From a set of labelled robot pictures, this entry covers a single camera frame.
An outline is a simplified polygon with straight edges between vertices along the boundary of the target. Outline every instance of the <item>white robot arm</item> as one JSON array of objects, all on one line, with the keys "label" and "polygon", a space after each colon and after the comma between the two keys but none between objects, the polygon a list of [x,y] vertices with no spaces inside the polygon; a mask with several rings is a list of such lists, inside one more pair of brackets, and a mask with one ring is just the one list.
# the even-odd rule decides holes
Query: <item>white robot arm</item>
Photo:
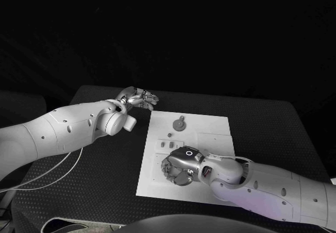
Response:
[{"label": "white robot arm", "polygon": [[214,197],[278,221],[314,224],[336,230],[336,186],[269,165],[175,149],[162,160],[167,180],[184,186],[206,184]]},{"label": "white robot arm", "polygon": [[64,106],[27,123],[1,128],[0,181],[34,160],[80,149],[99,137],[116,134],[121,128],[131,131],[136,120],[126,112],[132,106],[152,110],[157,101],[149,92],[128,87],[115,100]]}]

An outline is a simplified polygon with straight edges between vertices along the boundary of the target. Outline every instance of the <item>white cable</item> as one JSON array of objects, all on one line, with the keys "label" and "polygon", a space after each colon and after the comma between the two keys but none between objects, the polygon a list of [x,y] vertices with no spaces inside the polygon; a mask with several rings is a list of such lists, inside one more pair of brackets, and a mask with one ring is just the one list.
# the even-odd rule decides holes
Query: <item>white cable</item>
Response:
[{"label": "white cable", "polygon": [[328,233],[331,233],[324,227],[318,226],[323,230],[325,230]]},{"label": "white cable", "polygon": [[36,178],[33,178],[30,181],[21,183],[20,185],[12,186],[11,188],[1,189],[1,190],[0,190],[0,193],[7,192],[8,190],[34,190],[34,189],[17,189],[17,187],[25,185],[27,183],[30,183],[30,182],[33,182],[34,180],[37,180],[38,178],[41,178],[41,177],[63,163],[63,161],[66,160],[66,158],[67,158],[69,155],[70,155],[70,153],[64,156],[64,158],[63,158],[61,161],[54,165],[54,167],[53,167],[47,172],[44,172],[40,176],[37,176]]},{"label": "white cable", "polygon": [[250,159],[246,159],[246,158],[243,158],[243,157],[216,155],[216,154],[211,154],[211,153],[207,153],[207,155],[211,155],[211,156],[216,156],[216,157],[222,157],[222,158],[242,159],[242,160],[245,160],[245,161],[253,163],[253,161],[252,161]]}]

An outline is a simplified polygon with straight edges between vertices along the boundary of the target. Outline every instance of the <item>black table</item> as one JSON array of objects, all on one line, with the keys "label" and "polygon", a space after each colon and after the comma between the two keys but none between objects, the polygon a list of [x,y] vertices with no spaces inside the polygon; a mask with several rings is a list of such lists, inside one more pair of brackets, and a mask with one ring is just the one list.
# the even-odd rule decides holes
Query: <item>black table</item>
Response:
[{"label": "black table", "polygon": [[[113,99],[121,90],[85,85],[70,105]],[[330,183],[288,102],[149,91],[160,98],[154,106],[157,111],[227,117],[236,156]],[[136,119],[132,132],[121,130],[115,136],[100,137],[86,146],[74,169],[56,184],[34,191],[17,191],[11,211],[18,233],[40,232],[44,222],[53,217],[126,225],[139,219],[171,214],[220,216],[278,232],[323,232],[314,225],[278,222],[237,207],[136,197],[149,111],[132,108],[129,115]],[[56,170],[24,188],[54,181],[67,172],[77,155],[79,150]],[[24,180],[46,172],[63,157],[56,155],[36,161]]]}]

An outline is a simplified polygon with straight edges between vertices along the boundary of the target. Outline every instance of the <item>dark curtain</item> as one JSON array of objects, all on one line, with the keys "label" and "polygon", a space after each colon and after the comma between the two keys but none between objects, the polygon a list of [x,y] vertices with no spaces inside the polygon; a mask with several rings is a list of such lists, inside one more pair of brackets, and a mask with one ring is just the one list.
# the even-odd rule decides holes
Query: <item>dark curtain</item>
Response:
[{"label": "dark curtain", "polygon": [[0,89],[40,94],[47,111],[83,84],[288,101],[336,176],[334,5],[2,8]]}]

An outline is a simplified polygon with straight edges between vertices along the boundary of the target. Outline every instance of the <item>white paper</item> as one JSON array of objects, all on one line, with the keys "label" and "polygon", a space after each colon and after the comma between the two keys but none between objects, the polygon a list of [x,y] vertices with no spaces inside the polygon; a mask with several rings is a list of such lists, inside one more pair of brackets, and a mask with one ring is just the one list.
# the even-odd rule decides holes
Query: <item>white paper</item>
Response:
[{"label": "white paper", "polygon": [[[180,116],[184,117],[186,128],[177,132],[173,121]],[[204,155],[206,150],[210,150],[211,153],[235,156],[227,118],[151,111],[136,196],[236,206],[229,201],[216,199],[210,187],[203,183],[191,182],[187,186],[177,186],[165,180],[161,161],[168,156],[168,151],[158,151],[157,140],[183,142],[184,146],[198,149]]]}]

